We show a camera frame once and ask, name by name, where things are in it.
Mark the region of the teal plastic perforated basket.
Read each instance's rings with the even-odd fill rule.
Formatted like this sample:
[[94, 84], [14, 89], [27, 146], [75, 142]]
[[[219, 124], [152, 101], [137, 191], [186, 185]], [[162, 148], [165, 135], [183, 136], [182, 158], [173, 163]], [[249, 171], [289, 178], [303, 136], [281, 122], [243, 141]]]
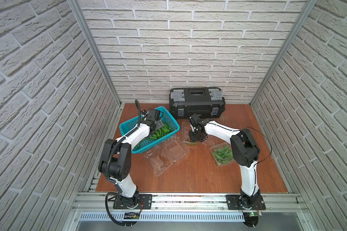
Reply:
[[[153, 148], [154, 146], [162, 143], [163, 141], [173, 137], [176, 132], [179, 131], [180, 126], [177, 121], [171, 115], [171, 113], [163, 106], [156, 107], [155, 109], [161, 111], [161, 121], [163, 127], [154, 133], [152, 137], [147, 137], [142, 140], [137, 146], [132, 150], [133, 154], [142, 154], [143, 152]], [[128, 119], [119, 125], [121, 135], [127, 134], [132, 130], [138, 122], [138, 116]]]

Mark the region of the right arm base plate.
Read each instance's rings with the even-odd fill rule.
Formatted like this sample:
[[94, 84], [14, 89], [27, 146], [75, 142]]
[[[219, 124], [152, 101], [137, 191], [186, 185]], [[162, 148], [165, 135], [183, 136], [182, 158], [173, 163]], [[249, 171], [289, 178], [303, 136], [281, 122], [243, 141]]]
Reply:
[[266, 210], [265, 202], [260, 194], [251, 197], [240, 194], [227, 194], [226, 203], [229, 210]]

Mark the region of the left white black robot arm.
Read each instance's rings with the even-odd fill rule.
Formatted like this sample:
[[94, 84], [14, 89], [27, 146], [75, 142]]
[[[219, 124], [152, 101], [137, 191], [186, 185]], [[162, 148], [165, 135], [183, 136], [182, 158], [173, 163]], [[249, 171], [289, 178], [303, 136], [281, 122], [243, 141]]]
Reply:
[[128, 208], [135, 208], [139, 204], [138, 187], [134, 184], [130, 170], [132, 166], [132, 150], [145, 138], [152, 136], [161, 125], [161, 112], [149, 109], [144, 112], [138, 100], [135, 100], [138, 109], [137, 124], [125, 135], [116, 140], [105, 141], [98, 171], [106, 180], [115, 185], [121, 200]]

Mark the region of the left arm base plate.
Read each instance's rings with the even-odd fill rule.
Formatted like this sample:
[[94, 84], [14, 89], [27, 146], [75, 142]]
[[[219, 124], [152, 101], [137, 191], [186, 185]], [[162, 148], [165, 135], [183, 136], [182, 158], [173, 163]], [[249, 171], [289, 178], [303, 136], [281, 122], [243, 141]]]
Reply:
[[147, 193], [131, 198], [118, 195], [115, 198], [113, 209], [141, 209], [141, 204], [139, 202], [143, 203], [143, 210], [151, 209], [152, 197], [152, 194]]

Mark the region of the clear clamshell container with peppers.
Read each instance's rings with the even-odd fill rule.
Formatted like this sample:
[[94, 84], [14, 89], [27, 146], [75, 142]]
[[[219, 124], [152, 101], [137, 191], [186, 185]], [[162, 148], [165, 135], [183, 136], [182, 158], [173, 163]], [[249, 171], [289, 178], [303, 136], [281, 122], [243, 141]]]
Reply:
[[153, 174], [158, 177], [188, 153], [189, 148], [183, 141], [173, 137], [148, 150], [145, 158]]

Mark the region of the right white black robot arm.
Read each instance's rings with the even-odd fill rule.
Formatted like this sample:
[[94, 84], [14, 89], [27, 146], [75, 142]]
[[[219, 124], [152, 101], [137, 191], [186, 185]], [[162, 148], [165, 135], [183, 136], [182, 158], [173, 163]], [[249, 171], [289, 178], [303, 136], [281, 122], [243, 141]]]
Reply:
[[201, 119], [197, 114], [189, 117], [189, 122], [191, 141], [204, 141], [208, 135], [212, 135], [231, 145], [233, 159], [241, 170], [239, 205], [247, 210], [256, 206], [261, 196], [256, 170], [260, 149], [252, 133], [248, 129], [233, 129], [210, 119]]

